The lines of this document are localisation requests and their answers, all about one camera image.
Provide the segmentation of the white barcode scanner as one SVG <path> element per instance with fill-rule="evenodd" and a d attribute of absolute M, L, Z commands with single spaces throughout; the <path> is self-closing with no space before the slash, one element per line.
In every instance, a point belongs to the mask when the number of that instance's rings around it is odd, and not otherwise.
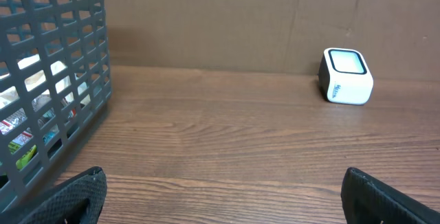
<path fill-rule="evenodd" d="M 354 49 L 327 48 L 318 70 L 318 83 L 323 96 L 338 104 L 363 105 L 373 90 L 373 77 L 365 59 Z"/>

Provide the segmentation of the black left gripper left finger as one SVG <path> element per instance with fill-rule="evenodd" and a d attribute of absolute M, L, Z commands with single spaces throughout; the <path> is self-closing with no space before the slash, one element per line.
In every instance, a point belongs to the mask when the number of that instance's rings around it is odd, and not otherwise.
<path fill-rule="evenodd" d="M 98 222 L 107 195 L 103 169 L 94 166 L 31 201 L 1 213 L 1 224 Z"/>

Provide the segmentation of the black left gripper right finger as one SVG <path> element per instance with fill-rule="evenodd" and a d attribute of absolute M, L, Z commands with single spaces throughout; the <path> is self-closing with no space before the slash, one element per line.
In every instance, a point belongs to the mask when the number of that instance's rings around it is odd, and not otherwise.
<path fill-rule="evenodd" d="M 367 173 L 350 167 L 341 188 L 347 223 L 439 224 L 439 213 Z"/>

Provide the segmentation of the dark grey plastic basket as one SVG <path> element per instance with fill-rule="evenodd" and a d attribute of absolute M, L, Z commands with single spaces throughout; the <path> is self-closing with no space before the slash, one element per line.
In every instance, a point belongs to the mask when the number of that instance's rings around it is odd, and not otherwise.
<path fill-rule="evenodd" d="M 78 152 L 78 144 L 98 119 L 111 97 L 109 45 L 105 0 L 1 0 L 1 92 L 12 87 L 18 98 L 1 108 L 1 121 L 23 108 L 27 120 L 1 134 L 1 209 L 29 201 L 54 178 L 56 168 Z M 19 69 L 18 62 L 38 54 L 40 61 Z M 53 75 L 50 66 L 61 61 L 67 68 Z M 25 80 L 43 70 L 45 82 L 28 91 Z M 69 76 L 70 85 L 56 91 L 56 83 Z M 87 89 L 78 93 L 78 86 Z M 81 100 L 91 98 L 87 105 Z M 42 136 L 52 125 L 39 129 L 38 119 L 53 108 L 60 133 L 44 145 Z M 17 153 L 8 143 L 30 127 L 34 138 Z M 58 139 L 63 147 L 51 158 L 49 148 Z M 15 162 L 37 145 L 38 152 L 18 170 Z"/>

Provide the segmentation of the mint wet wipes pack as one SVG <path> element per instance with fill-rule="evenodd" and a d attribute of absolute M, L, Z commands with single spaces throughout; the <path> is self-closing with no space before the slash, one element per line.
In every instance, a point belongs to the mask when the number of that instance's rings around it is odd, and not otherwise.
<path fill-rule="evenodd" d="M 47 144 L 52 140 L 52 138 L 59 132 L 59 128 L 57 123 L 54 121 L 56 114 L 53 109 L 45 112 L 39 119 L 38 125 L 40 128 L 43 128 L 47 123 L 52 124 L 43 134 L 43 142 Z"/>

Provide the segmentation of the green red snack bag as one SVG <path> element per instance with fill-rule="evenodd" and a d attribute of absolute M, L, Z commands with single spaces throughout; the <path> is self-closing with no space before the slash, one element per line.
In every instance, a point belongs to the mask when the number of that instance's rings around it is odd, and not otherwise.
<path fill-rule="evenodd" d="M 7 135 L 9 132 L 13 131 L 18 126 L 22 125 L 24 121 L 27 120 L 27 115 L 23 108 L 16 110 L 13 114 L 1 121 L 1 134 Z M 59 132 L 52 138 L 51 142 L 56 138 Z M 33 131 L 30 127 L 21 131 L 15 138 L 13 138 L 8 143 L 8 148 L 10 153 L 13 155 L 17 153 L 23 146 L 29 143 L 34 138 Z M 63 147 L 63 142 L 58 139 L 56 143 L 52 144 L 49 148 L 47 156 L 49 158 L 53 157 Z M 31 145 L 30 149 L 22 154 L 22 156 L 15 162 L 18 170 L 22 170 L 26 165 L 29 164 L 31 159 L 36 156 L 38 152 L 37 145 Z"/>

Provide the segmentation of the beige tissue pack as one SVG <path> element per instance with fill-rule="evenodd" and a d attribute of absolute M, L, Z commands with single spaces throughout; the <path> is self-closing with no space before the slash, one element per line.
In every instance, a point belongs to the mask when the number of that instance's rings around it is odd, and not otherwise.
<path fill-rule="evenodd" d="M 29 67 L 30 65 L 33 65 L 34 63 L 37 63 L 38 61 L 40 61 L 40 57 L 38 54 L 35 54 L 35 55 L 32 55 L 30 57 L 27 57 L 27 58 L 20 60 L 17 64 L 19 66 L 19 69 L 24 69 L 26 67 Z M 67 66 L 58 60 L 55 63 L 53 63 L 50 66 L 50 68 L 51 68 L 51 73 L 53 75 L 56 75 L 56 74 L 62 72 L 62 70 L 66 69 Z M 44 83 L 45 80 L 46 80 L 45 74 L 44 74 L 43 70 L 41 70 L 25 80 L 26 89 L 28 91 L 31 91 L 34 88 L 36 88 L 37 86 Z M 67 77 L 63 78 L 60 82 L 56 83 L 56 91 L 59 93 L 63 89 L 67 88 L 69 85 L 70 85 L 70 79 L 69 79 L 69 76 L 67 76 Z M 87 89 L 87 83 L 83 82 L 82 84 L 80 84 L 78 86 L 78 93 L 82 93 L 86 89 Z M 18 93 L 14 87 L 7 89 L 4 92 L 1 92 L 1 108 L 3 108 L 4 106 L 8 105 L 9 103 L 15 101 L 17 98 L 18 98 Z M 82 105 L 87 105 L 90 103 L 90 101 L 91 101 L 91 98 L 89 96 L 86 96 L 85 99 L 80 101 L 80 103 Z"/>

